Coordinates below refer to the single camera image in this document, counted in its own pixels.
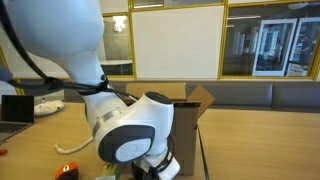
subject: glass door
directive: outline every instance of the glass door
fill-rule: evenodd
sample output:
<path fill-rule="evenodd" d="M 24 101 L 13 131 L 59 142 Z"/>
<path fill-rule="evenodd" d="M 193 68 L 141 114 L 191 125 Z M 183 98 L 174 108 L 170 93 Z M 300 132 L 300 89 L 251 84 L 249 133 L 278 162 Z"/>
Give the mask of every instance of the glass door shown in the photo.
<path fill-rule="evenodd" d="M 297 19 L 261 21 L 253 76 L 283 76 Z"/>
<path fill-rule="evenodd" d="M 320 17 L 300 18 L 287 76 L 306 76 L 320 32 Z"/>

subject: white cable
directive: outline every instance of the white cable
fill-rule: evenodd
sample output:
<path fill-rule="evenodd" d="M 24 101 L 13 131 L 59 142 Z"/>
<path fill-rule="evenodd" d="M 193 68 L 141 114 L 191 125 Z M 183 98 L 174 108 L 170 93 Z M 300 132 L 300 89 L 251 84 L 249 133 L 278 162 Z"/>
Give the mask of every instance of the white cable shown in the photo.
<path fill-rule="evenodd" d="M 79 150 L 81 150 L 82 148 L 86 147 L 89 143 L 91 143 L 93 141 L 93 137 L 91 136 L 88 140 L 86 140 L 84 143 L 82 143 L 80 146 L 73 148 L 73 149 L 69 149 L 69 150 L 65 150 L 62 149 L 58 143 L 56 143 L 54 145 L 55 149 L 57 150 L 58 153 L 60 154 L 72 154 L 75 153 Z"/>

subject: black cable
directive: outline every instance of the black cable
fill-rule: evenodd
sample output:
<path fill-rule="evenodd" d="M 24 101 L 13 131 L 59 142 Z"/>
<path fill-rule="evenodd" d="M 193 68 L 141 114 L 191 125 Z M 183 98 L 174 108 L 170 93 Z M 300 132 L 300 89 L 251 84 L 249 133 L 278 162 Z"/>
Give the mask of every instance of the black cable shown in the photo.
<path fill-rule="evenodd" d="M 47 75 L 45 75 L 40 68 L 32 61 L 29 57 L 28 53 L 23 48 L 22 44 L 20 43 L 13 27 L 9 19 L 8 12 L 4 5 L 3 0 L 0 0 L 0 20 L 3 26 L 3 29 L 7 33 L 12 45 L 16 48 L 22 59 L 31 67 L 40 77 L 43 79 L 47 79 Z"/>

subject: window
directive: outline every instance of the window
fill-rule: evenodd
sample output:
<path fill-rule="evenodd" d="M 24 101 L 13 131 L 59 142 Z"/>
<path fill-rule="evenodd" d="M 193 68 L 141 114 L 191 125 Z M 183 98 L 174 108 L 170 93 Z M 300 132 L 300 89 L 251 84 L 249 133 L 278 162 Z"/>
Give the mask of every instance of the window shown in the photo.
<path fill-rule="evenodd" d="M 230 7 L 223 76 L 309 76 L 320 2 Z"/>
<path fill-rule="evenodd" d="M 133 0 L 134 9 L 221 3 L 222 0 Z"/>
<path fill-rule="evenodd" d="M 106 75 L 133 75 L 130 27 L 127 15 L 103 17 L 105 31 L 98 48 Z"/>

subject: cardboard box flap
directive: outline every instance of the cardboard box flap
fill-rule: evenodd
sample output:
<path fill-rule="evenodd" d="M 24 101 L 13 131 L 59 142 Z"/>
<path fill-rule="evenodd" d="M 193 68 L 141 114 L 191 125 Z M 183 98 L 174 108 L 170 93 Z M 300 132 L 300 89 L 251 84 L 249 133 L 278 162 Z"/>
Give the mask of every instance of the cardboard box flap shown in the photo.
<path fill-rule="evenodd" d="M 214 102 L 215 98 L 202 86 L 196 89 L 188 96 L 187 101 L 200 101 L 201 105 L 198 111 L 198 118 L 208 109 Z"/>
<path fill-rule="evenodd" d="M 138 98 L 148 91 L 158 92 L 171 100 L 186 100 L 186 83 L 128 83 L 126 92 Z"/>

